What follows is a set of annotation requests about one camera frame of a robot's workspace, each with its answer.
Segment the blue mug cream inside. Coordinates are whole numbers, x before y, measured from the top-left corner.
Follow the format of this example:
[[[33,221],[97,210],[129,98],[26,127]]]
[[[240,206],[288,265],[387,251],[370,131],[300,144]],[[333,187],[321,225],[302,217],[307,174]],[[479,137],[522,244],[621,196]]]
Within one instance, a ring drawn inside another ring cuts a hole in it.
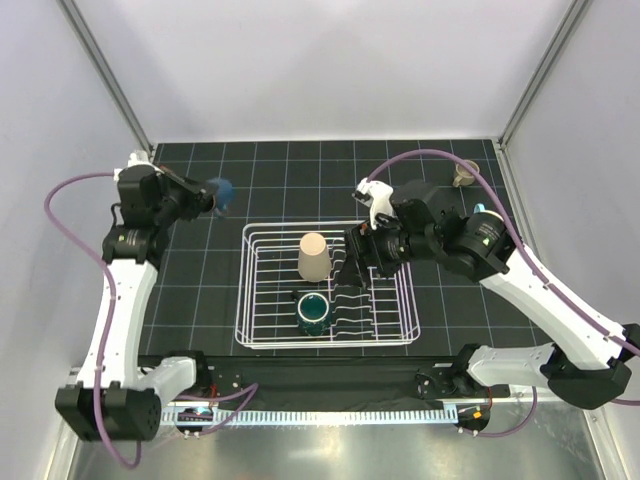
[[[487,213],[488,210],[483,203],[477,203],[473,208],[474,214]]]

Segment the beige paper cup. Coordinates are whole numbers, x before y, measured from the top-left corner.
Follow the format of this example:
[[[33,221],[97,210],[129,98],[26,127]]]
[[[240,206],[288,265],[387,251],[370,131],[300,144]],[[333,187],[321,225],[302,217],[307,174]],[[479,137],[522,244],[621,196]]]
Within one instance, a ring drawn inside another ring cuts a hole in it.
[[[317,232],[305,234],[299,242],[298,272],[308,282],[321,282],[331,272],[331,260],[325,238]]]

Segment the aluminium frame post right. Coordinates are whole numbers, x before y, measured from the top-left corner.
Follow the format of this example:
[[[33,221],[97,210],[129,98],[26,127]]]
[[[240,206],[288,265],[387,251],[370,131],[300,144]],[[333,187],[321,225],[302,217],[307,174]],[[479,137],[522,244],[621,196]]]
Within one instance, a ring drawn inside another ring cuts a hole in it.
[[[591,5],[591,0],[573,0],[570,2],[522,95],[516,103],[503,132],[497,138],[497,145],[500,150],[505,151],[514,138],[521,123],[540,94],[548,77],[551,75]]]

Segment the dark green mug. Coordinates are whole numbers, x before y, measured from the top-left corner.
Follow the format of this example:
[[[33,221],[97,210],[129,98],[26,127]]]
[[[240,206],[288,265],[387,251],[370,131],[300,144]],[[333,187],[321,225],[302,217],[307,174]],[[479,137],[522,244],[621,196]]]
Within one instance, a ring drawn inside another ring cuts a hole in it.
[[[319,292],[302,293],[294,290],[291,294],[294,301],[294,316],[298,329],[308,336],[325,334],[332,322],[331,303]]]

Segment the small beige mug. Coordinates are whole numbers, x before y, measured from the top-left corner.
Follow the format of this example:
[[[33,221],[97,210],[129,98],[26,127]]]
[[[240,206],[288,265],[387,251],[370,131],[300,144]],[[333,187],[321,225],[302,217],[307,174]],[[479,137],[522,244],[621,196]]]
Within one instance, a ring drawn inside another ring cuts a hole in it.
[[[455,188],[463,188],[473,185],[476,182],[473,173],[479,173],[479,165],[472,160],[465,160],[464,163],[467,167],[461,163],[455,165],[454,176],[452,186]]]

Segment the aluminium frame post left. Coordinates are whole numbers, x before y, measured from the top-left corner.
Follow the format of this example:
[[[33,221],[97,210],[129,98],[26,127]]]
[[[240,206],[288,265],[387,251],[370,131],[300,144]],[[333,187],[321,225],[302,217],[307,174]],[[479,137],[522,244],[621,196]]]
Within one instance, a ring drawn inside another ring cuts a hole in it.
[[[118,82],[89,24],[77,5],[77,2],[73,0],[57,0],[56,3],[84,49],[90,63],[93,65],[93,68],[98,74],[106,91],[114,102],[137,144],[142,150],[151,154],[153,152],[154,145],[144,131],[142,124],[135,114],[134,109]]]

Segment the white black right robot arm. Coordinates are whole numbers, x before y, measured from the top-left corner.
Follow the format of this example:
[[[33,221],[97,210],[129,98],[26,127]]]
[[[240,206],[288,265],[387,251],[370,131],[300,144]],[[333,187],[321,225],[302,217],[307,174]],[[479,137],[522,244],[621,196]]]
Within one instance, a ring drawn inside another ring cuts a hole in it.
[[[549,337],[538,347],[465,345],[449,374],[458,394],[509,384],[547,388],[586,410],[619,402],[632,375],[626,363],[639,352],[638,325],[614,322],[564,290],[506,218],[487,209],[463,217],[421,180],[394,189],[363,179],[353,197],[369,218],[345,233],[337,284],[367,288],[405,264],[433,261],[494,292]]]

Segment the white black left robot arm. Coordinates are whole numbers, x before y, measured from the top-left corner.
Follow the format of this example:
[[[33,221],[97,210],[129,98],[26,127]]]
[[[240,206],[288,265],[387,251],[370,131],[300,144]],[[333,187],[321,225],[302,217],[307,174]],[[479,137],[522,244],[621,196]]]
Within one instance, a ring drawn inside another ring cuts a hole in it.
[[[119,200],[98,263],[104,286],[93,338],[74,384],[58,389],[55,408],[84,441],[150,441],[162,409],[184,394],[201,400],[213,384],[201,351],[172,351],[144,374],[138,365],[147,303],[156,284],[168,231],[213,210],[216,185],[136,162],[110,174]]]

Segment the black grid mat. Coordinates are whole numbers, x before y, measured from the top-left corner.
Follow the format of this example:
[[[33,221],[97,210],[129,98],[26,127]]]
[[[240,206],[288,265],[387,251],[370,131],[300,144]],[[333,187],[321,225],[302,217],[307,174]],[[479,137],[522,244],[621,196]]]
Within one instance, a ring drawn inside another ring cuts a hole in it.
[[[176,224],[147,306],[139,350],[160,355],[200,350],[245,356],[235,339],[241,240],[255,222],[363,218],[352,199],[358,181],[409,141],[165,143],[154,160],[192,179],[223,177],[235,196],[222,218]],[[365,356],[451,355],[468,343],[524,347],[548,337],[496,294],[424,262],[411,267],[417,340],[374,347]]]

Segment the aluminium frame post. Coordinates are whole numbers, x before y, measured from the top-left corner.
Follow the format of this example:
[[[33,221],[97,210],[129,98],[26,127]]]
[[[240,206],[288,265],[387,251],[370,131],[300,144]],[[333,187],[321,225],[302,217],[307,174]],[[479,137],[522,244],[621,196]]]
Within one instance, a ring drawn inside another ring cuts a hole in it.
[[[500,150],[505,151],[514,138],[521,123],[540,94],[548,77],[551,75],[591,5],[591,0],[573,0],[570,2],[522,95],[516,103],[503,132],[497,138],[497,145]]]
[[[77,5],[77,2],[73,0],[57,0],[56,3],[84,49],[90,63],[93,65],[93,68],[98,74],[106,91],[114,102],[137,144],[142,150],[151,154],[153,152],[154,145],[144,131],[142,124],[135,114],[134,109],[118,82],[89,24]]]

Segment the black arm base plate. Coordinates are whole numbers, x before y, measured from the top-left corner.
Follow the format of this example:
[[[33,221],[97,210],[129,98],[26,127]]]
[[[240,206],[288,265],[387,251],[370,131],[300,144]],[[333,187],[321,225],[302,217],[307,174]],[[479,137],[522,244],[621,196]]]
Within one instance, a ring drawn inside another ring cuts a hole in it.
[[[509,396],[509,387],[483,387],[456,370],[452,357],[434,356],[188,356],[196,386],[224,396],[252,384],[256,400],[274,410],[347,410],[397,400]]]

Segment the small speckled blue cup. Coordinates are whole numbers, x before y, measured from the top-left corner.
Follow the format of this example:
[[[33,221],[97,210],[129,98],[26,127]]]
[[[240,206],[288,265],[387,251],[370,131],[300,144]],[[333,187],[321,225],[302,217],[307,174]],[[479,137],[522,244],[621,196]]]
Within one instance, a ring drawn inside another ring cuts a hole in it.
[[[230,205],[234,198],[232,183],[228,179],[221,177],[208,179],[206,183],[216,189],[215,206],[212,210],[213,216],[226,216],[229,213]]]

